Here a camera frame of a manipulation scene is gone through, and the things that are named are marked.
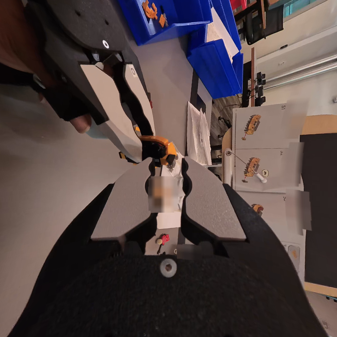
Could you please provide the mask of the orange black lego assembly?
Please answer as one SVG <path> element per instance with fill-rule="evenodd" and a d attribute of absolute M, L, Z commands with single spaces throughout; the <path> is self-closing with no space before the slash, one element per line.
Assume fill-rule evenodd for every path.
<path fill-rule="evenodd" d="M 127 162 L 137 165 L 147 158 L 154 159 L 156 167 L 168 166 L 174 163 L 177 151 L 173 142 L 161 136 L 138 136 L 139 144 L 136 146 L 123 145 L 116 143 L 116 147 L 120 150 L 119 156 Z"/>

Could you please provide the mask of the orange curved lego piece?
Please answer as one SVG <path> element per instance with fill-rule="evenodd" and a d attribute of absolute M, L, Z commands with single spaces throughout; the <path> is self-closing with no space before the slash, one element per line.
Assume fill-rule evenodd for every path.
<path fill-rule="evenodd" d="M 146 1 L 142 2 L 142 8 L 144 10 L 145 16 L 148 19 L 155 19 L 155 20 L 158 19 L 158 16 L 157 16 L 158 9 L 157 9 L 157 7 L 154 3 L 149 5 L 149 1 L 146 0 Z"/>

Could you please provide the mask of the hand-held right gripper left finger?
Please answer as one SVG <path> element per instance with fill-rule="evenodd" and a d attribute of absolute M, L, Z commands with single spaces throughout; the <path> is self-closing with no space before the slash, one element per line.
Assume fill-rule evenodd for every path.
<path fill-rule="evenodd" d="M 93 241 L 126 238 L 150 219 L 145 185 L 151 176 L 152 163 L 147 158 L 116 180 L 91 235 Z"/>

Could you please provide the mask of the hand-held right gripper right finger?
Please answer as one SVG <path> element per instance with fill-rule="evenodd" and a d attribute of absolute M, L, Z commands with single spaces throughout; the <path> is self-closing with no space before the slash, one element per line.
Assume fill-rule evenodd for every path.
<path fill-rule="evenodd" d="M 246 235 L 221 181 L 192 158 L 182 159 L 181 231 L 194 245 L 229 257 L 225 242 L 244 242 Z"/>

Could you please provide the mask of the lego instruction booklet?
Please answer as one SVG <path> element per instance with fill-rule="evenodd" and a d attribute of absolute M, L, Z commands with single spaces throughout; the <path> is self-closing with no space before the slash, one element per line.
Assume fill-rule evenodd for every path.
<path fill-rule="evenodd" d="M 310 197 L 301 176 L 306 114 L 306 104 L 291 101 L 234 109 L 229 155 L 233 189 L 276 234 L 302 282 L 311 230 Z"/>

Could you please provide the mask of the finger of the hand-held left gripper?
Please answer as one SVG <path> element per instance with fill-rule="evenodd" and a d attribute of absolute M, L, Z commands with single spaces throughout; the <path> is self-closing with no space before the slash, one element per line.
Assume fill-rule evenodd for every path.
<path fill-rule="evenodd" d="M 96 65 L 82 64 L 80 67 L 105 113 L 104 121 L 96 122 L 100 132 L 114 145 L 120 142 L 127 145 L 127 149 L 128 144 L 141 147 L 133 124 L 122 108 L 116 75 L 112 78 Z"/>
<path fill-rule="evenodd" d="M 142 136 L 155 136 L 152 107 L 132 63 L 116 64 L 116 86 L 124 112 Z"/>

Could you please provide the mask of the person's left hand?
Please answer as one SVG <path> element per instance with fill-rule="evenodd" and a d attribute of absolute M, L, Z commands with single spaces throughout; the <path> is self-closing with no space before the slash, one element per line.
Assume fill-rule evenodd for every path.
<path fill-rule="evenodd" d="M 61 119 L 69 121 L 78 133 L 86 133 L 92 124 L 91 116 L 84 104 L 65 92 L 48 71 L 22 1 L 1 1 L 0 26 L 1 84 L 30 86 Z"/>

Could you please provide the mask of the open blue storage bin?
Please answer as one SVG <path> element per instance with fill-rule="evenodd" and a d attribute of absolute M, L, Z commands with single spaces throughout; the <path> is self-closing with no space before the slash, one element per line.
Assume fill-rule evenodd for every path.
<path fill-rule="evenodd" d="M 145 0 L 119 0 L 118 3 L 138 46 L 187 35 L 213 21 L 207 0 L 150 0 L 158 9 L 158 19 L 148 19 L 142 8 Z M 168 27 L 159 24 L 166 14 Z"/>

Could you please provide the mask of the white paper sheets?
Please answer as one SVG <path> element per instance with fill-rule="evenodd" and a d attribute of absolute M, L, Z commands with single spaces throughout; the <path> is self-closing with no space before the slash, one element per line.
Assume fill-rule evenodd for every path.
<path fill-rule="evenodd" d="M 211 8 L 211 14 L 213 22 L 209 23 L 207 26 L 206 42 L 222 40 L 230 61 L 233 63 L 233 57 L 239 53 L 239 49 L 236 47 L 234 40 L 221 21 L 214 7 Z"/>

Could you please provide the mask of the blue bin with papers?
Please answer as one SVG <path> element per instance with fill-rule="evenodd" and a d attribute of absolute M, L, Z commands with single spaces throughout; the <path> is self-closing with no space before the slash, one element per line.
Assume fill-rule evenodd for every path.
<path fill-rule="evenodd" d="M 208 25 L 205 25 L 189 34 L 187 59 L 212 98 L 218 99 L 242 93 L 243 54 L 230 1 L 210 1 L 210 6 L 229 31 L 239 53 L 231 63 L 222 40 L 206 42 Z"/>

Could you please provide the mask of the wooden table with black mat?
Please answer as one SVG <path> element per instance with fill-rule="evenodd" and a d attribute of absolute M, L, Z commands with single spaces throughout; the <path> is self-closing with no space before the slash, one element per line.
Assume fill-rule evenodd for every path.
<path fill-rule="evenodd" d="M 337 116 L 307 116 L 302 179 L 309 192 L 311 230 L 306 232 L 305 289 L 336 298 Z"/>

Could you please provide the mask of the clear plastic parts bag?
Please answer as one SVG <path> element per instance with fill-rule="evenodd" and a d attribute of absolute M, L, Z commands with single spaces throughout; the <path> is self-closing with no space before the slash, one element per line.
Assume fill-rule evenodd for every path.
<path fill-rule="evenodd" d="M 203 166 L 210 166 L 210 132 L 205 114 L 187 102 L 187 155 Z"/>

